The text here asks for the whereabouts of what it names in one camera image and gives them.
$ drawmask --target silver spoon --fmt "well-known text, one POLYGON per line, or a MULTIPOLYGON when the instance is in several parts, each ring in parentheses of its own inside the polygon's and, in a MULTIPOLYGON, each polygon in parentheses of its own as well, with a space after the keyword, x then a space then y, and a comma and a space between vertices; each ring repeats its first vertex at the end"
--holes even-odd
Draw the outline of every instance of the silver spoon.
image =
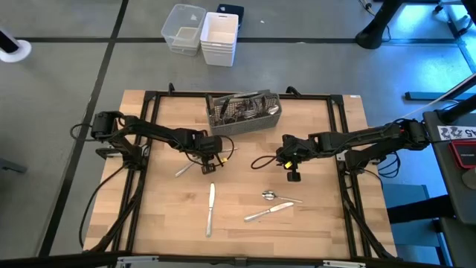
POLYGON ((303 202, 301 200, 296 200, 296 199, 292 199, 292 198, 287 198, 287 197, 279 197, 277 196, 273 191, 264 191, 262 194, 261 194, 264 199, 266 200, 273 200, 274 198, 279 198, 281 200, 288 200, 288 201, 292 201, 292 202, 303 202))
POLYGON ((268 108, 268 114, 273 115, 273 114, 275 114, 279 109, 280 109, 280 107, 275 104, 275 105, 273 105, 273 106, 271 106, 271 107, 268 108))

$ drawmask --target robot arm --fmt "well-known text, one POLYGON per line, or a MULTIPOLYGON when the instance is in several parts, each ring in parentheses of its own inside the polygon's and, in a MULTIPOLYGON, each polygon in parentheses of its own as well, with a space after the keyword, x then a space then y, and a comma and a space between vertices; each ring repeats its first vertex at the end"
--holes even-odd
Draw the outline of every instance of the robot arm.
POLYGON ((308 139, 283 135, 283 146, 276 150, 278 165, 291 170, 288 181, 299 182, 298 164, 310 159, 344 154, 348 170, 365 168, 370 160, 385 159, 389 153, 400 149, 423 150, 429 145, 425 127, 416 120, 400 119, 382 127, 351 133, 314 133, 308 139), (373 144, 363 150, 352 147, 373 144))
POLYGON ((205 130, 173 130, 121 112, 100 112, 94 117, 91 137, 97 141, 107 141, 113 147, 97 149, 96 153, 103 158, 111 153, 120 153, 126 167, 140 170, 145 164, 144 153, 142 147, 127 141, 126 135, 132 134, 165 142, 187 156, 194 156, 202 163, 203 174, 216 170, 216 165, 210 163, 215 156, 219 164, 223 165, 218 157, 218 153, 222 151, 222 139, 219 136, 208 136, 205 130), (121 130, 118 129, 118 122, 123 126, 121 130))

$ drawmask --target white storage bin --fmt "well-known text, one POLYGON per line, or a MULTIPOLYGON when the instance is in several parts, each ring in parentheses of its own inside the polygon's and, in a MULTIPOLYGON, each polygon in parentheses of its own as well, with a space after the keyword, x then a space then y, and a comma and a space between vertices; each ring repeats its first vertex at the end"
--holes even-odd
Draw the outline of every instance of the white storage bin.
POLYGON ((238 15, 208 12, 200 43, 205 62, 231 67, 237 47, 238 15))
POLYGON ((196 55, 206 12, 201 7, 189 4, 176 4, 173 7, 161 31, 171 51, 196 55))

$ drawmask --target gray floor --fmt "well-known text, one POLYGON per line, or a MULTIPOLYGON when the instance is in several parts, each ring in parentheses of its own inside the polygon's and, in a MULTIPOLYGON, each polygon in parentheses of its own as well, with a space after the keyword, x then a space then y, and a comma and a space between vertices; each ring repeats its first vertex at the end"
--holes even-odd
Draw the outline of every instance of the gray floor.
MULTIPOLYGON (((3 0, 0 25, 14 36, 108 37, 120 3, 3 0)), ((210 11, 218 3, 239 3, 245 7, 241 37, 353 38, 372 19, 356 0, 130 0, 119 36, 161 37, 176 3, 210 11)), ((446 13, 433 15, 433 8, 402 7, 389 24, 392 37, 452 39, 446 13)), ((476 48, 474 34, 472 29, 465 39, 469 48, 473 43, 476 48)), ((25 175, 0 171, 0 258, 36 254, 71 152, 69 127, 83 116, 105 49, 106 43, 35 42, 26 61, 0 63, 0 157, 29 168, 25 175)), ((362 95, 369 125, 375 126, 425 104, 403 101, 404 92, 444 92, 470 74, 452 44, 386 43, 368 51, 355 44, 239 43, 234 66, 224 68, 207 66, 201 53, 173 54, 166 44, 121 43, 112 53, 96 111, 117 109, 125 89, 165 90, 169 82, 179 91, 284 92, 292 85, 302 93, 362 95)), ((52 254, 80 252, 79 221, 104 164, 94 153, 99 146, 88 143, 83 149, 52 254)), ((431 148, 400 156, 400 175, 385 182, 426 184, 431 196, 446 192, 431 148)), ((418 252, 407 255, 425 261, 418 252)))

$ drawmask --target sticker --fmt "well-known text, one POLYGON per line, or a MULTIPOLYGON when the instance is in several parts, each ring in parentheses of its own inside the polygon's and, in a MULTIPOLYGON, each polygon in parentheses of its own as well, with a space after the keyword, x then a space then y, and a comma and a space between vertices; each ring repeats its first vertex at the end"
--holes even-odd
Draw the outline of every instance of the sticker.
POLYGON ((476 138, 476 127, 438 126, 438 133, 442 141, 476 138))

